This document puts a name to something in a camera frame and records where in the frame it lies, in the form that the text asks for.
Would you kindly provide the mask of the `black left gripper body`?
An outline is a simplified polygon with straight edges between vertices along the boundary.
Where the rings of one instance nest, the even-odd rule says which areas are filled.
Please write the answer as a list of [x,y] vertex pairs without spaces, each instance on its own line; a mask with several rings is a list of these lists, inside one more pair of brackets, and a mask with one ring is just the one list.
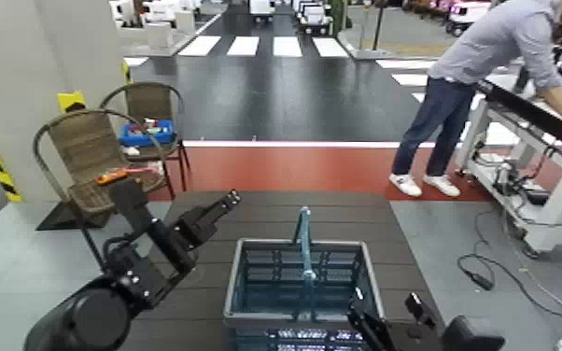
[[225,205],[221,203],[196,206],[177,219],[175,230],[190,246],[201,246],[217,232],[216,222],[224,215]]

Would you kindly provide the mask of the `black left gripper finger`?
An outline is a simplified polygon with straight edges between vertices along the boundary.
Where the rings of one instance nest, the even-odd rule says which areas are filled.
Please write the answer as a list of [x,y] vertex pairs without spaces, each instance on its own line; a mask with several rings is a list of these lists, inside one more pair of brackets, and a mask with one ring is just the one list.
[[230,213],[241,202],[241,197],[239,195],[226,195],[223,196],[218,202],[221,213],[223,215],[226,215]]
[[226,194],[222,195],[217,201],[216,205],[222,208],[234,208],[238,205],[238,191],[230,190]]

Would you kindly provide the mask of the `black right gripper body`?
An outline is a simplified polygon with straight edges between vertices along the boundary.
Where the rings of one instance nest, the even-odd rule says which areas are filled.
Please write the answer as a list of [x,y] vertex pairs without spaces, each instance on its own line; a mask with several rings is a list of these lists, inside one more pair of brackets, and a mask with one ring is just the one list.
[[425,325],[392,325],[386,328],[393,350],[443,351],[438,332]]

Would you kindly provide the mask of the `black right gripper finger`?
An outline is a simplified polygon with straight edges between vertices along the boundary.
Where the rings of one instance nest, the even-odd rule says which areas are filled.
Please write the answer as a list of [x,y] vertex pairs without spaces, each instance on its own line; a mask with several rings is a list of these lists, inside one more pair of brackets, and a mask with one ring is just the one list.
[[347,320],[358,331],[372,351],[394,351],[394,344],[388,331],[388,324],[367,312],[365,303],[351,300],[346,312]]

